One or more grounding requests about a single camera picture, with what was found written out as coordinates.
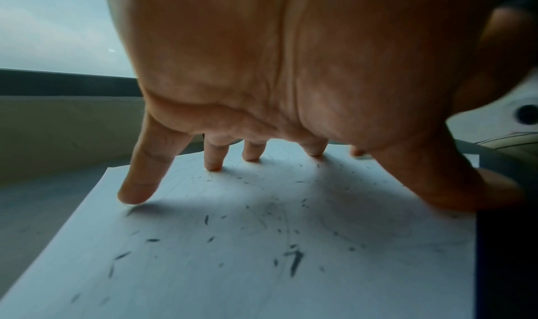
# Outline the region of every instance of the black mark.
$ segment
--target black mark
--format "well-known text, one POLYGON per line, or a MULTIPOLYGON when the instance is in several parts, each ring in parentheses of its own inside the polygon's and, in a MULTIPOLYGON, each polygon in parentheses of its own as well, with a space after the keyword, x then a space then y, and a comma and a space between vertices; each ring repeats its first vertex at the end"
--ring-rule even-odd
POLYGON ((106 303, 108 303, 110 301, 110 297, 106 297, 104 298, 103 300, 101 300, 101 302, 99 303, 99 306, 104 306, 106 305, 106 303))
POLYGON ((299 264, 301 263, 303 257, 303 253, 301 253, 300 251, 295 251, 295 259, 293 259, 293 263, 291 264, 290 269, 290 274, 292 278, 295 276, 295 273, 297 273, 297 268, 299 267, 299 264))
POLYGON ((110 266, 110 270, 108 271, 108 278, 112 279, 112 276, 114 275, 114 264, 110 266))
POLYGON ((120 254, 116 258, 114 258, 114 261, 119 260, 119 259, 123 259, 124 257, 128 256, 129 254, 131 254, 131 252, 126 252, 124 254, 120 254))
POLYGON ((71 303, 74 304, 77 302, 77 300, 80 298, 80 293, 77 293, 71 298, 71 303))

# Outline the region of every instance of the hand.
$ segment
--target hand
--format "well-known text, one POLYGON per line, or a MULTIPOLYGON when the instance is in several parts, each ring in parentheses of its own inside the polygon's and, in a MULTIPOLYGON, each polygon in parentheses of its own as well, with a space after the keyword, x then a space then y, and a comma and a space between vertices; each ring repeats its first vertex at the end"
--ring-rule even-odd
POLYGON ((521 199, 472 169, 445 125, 494 0, 108 0, 146 101, 118 197, 146 201, 193 135, 219 170, 283 138, 367 151, 433 205, 521 199))

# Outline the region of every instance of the black round hole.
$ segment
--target black round hole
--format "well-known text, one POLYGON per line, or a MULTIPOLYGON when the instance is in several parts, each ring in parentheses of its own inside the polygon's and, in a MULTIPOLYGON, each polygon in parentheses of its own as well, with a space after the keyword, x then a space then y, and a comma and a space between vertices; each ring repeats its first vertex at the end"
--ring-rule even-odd
POLYGON ((538 124, 538 106, 524 105, 516 110, 514 116, 517 121, 525 125, 538 124))

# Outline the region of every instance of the cloudy sky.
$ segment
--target cloudy sky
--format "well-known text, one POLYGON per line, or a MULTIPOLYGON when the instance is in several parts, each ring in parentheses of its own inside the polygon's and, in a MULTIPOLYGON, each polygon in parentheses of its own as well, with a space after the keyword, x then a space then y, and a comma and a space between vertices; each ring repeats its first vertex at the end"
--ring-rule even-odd
POLYGON ((105 0, 0 0, 0 68, 134 76, 105 0))

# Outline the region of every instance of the white paper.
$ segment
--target white paper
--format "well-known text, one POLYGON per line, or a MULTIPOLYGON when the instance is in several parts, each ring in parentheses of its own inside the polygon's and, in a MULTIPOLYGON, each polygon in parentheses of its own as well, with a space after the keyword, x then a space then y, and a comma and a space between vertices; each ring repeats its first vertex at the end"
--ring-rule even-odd
POLYGON ((242 149, 218 173, 177 157, 133 212, 116 198, 128 167, 108 169, 0 318, 472 317, 474 216, 425 205, 348 146, 316 160, 273 140, 259 164, 242 149))

